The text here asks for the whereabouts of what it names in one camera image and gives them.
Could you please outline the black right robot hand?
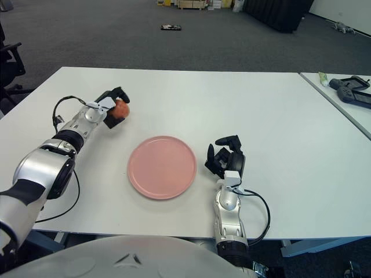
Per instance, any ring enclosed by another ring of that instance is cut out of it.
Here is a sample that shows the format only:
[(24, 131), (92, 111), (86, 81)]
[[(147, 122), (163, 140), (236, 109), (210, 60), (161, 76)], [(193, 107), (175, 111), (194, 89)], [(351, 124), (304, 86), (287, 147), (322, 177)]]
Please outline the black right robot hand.
[(227, 136), (219, 138), (215, 144), (222, 146), (222, 149), (215, 153), (213, 145), (209, 145), (205, 167), (224, 180), (227, 171), (238, 172), (240, 180), (236, 184), (230, 185), (230, 188), (235, 189), (242, 183), (246, 159), (241, 150), (240, 139), (237, 135)]

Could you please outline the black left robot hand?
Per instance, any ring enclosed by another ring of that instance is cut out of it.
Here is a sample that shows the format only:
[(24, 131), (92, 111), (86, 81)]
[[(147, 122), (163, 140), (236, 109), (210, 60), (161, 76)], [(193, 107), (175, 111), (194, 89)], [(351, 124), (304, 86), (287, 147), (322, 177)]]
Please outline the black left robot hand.
[(123, 122), (130, 113), (128, 95), (121, 87), (104, 92), (95, 102), (88, 103), (85, 118), (91, 123), (104, 124), (112, 129)]

